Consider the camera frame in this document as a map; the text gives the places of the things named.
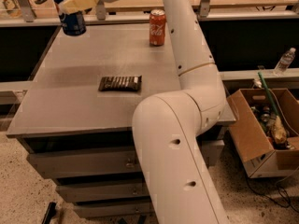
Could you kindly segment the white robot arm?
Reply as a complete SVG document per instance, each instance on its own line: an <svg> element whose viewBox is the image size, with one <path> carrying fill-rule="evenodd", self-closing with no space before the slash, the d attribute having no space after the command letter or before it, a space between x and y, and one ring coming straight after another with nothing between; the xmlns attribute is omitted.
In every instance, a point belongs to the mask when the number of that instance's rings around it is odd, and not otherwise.
<svg viewBox="0 0 299 224"><path fill-rule="evenodd" d="M118 0L65 0L70 14ZM197 146L221 117L226 94L189 0L163 0L180 88L151 95L133 114L133 137L159 224L229 224Z"/></svg>

